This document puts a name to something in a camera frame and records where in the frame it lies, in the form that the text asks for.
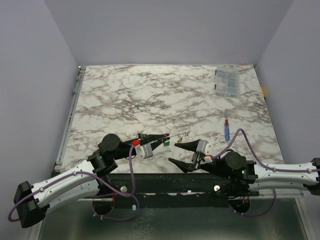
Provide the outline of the green tagged key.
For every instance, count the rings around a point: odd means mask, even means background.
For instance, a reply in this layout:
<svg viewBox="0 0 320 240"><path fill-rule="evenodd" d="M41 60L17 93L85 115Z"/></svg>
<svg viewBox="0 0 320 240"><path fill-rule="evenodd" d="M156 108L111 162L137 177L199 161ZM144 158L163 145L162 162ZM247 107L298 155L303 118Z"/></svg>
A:
<svg viewBox="0 0 320 240"><path fill-rule="evenodd" d="M164 146L164 147L167 147L167 146L169 146L169 145L170 145L170 141L169 141L169 140L163 142L163 146Z"/></svg>

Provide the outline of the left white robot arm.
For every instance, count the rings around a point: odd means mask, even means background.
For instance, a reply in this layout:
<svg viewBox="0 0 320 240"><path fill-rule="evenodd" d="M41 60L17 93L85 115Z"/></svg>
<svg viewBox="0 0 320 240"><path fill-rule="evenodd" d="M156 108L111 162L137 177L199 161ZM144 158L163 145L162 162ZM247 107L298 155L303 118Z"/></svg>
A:
<svg viewBox="0 0 320 240"><path fill-rule="evenodd" d="M16 221L26 229L41 222L48 211L62 203L88 197L134 197L136 181L133 173L132 190L126 192L112 186L108 182L108 174L118 167L116 161L121 159L128 159L132 170L133 157L148 159L153 156L154 149L169 139L168 133L140 133L137 138L122 141L116 134L109 133L96 151L72 169L38 183L20 183L14 195L14 207L7 218L14 222L12 214L16 211Z"/></svg>

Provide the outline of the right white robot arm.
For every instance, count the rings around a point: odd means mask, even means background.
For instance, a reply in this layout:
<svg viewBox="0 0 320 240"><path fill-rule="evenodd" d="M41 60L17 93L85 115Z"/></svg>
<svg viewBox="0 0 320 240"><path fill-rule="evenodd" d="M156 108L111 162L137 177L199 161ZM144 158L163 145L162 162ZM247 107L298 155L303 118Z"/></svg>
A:
<svg viewBox="0 0 320 240"><path fill-rule="evenodd" d="M206 140L176 143L175 147L193 152L190 163L169 158L182 172L203 170L230 182L229 189L240 196L247 190L256 192L265 189L295 189L320 194L320 160L299 164L263 163L247 160L234 150L226 150L212 159L211 144Z"/></svg>

